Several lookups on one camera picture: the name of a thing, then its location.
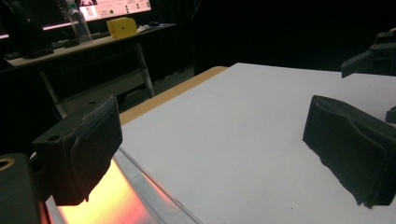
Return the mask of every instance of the wooden table edge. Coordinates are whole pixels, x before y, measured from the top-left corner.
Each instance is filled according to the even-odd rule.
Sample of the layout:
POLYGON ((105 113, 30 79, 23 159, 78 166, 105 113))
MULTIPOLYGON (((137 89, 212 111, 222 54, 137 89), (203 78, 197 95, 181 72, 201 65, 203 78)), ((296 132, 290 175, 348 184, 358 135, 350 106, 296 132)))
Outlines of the wooden table edge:
POLYGON ((203 73, 199 74, 198 76, 192 77, 175 87, 164 91, 161 94, 154 96, 153 98, 148 99, 147 101, 143 102, 140 105, 136 105, 131 109, 124 111, 120 114, 120 123, 124 125, 129 121, 136 119, 137 117, 145 114, 146 112, 150 111, 151 109, 177 97, 181 93, 188 91, 189 89, 199 85, 200 83, 210 79, 211 77, 217 75, 218 73, 224 71, 228 67, 224 66, 216 66, 212 67, 203 73))

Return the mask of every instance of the orange light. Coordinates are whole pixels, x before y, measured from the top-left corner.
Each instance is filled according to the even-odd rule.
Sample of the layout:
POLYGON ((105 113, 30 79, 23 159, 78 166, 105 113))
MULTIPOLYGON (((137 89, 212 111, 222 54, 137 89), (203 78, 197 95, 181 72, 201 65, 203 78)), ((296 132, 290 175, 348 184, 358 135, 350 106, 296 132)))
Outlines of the orange light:
POLYGON ((88 202, 59 210, 68 224, 155 223, 114 161, 88 202))

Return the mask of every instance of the yellow box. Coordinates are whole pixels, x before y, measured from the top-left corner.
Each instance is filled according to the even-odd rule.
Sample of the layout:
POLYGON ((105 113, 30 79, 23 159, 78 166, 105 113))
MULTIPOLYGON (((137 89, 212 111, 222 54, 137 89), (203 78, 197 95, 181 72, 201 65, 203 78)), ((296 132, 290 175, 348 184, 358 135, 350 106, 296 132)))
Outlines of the yellow box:
POLYGON ((123 17, 107 21, 106 23, 111 36, 116 39, 132 36, 137 32, 136 22, 132 18, 123 17))

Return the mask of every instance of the white tabletop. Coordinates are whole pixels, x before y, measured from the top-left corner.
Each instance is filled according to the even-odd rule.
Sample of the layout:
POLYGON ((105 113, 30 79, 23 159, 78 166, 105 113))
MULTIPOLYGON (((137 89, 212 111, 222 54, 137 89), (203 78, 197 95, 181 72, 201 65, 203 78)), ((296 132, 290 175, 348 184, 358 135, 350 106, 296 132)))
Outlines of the white tabletop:
POLYGON ((122 126, 122 147, 203 223, 395 223, 303 142, 313 95, 384 120, 396 77, 238 63, 122 126))

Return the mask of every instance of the desk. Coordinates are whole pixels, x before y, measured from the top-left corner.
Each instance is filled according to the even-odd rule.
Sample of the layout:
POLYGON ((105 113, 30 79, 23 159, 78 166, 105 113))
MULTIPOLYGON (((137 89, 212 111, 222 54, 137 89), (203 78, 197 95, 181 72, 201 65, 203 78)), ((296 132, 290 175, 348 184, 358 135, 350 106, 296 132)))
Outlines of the desk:
POLYGON ((72 48, 61 48, 56 49, 54 53, 45 55, 35 59, 23 59, 18 58, 15 60, 7 61, 10 65, 12 65, 13 69, 28 69, 32 72, 37 71, 38 74, 41 76, 46 88, 49 92, 49 95, 55 104, 58 112, 62 117, 66 116, 66 112, 64 111, 60 99, 56 94, 56 91, 52 88, 47 75, 45 74, 45 68, 49 64, 62 64, 64 60, 73 59, 73 57, 78 57, 78 55, 84 54, 94 54, 97 50, 103 50, 105 48, 120 48, 122 46, 122 50, 131 49, 135 52, 138 62, 140 73, 142 79, 148 89, 148 93, 150 97, 155 95, 154 89, 152 87, 149 70, 146 64, 145 56, 140 45, 140 41, 142 38, 147 37, 148 35, 157 34, 158 32, 162 32, 163 30, 168 30, 169 28, 173 28, 176 25, 173 23, 164 23, 161 24, 157 29, 149 30, 143 33, 138 33, 131 37, 126 37, 123 39, 114 39, 111 36, 107 36, 104 38, 99 38, 93 40, 91 43, 78 45, 72 48))
POLYGON ((121 146, 203 223, 394 223, 395 202, 358 206, 302 137, 314 94, 385 120, 396 77, 237 63, 189 82, 121 114, 121 146))

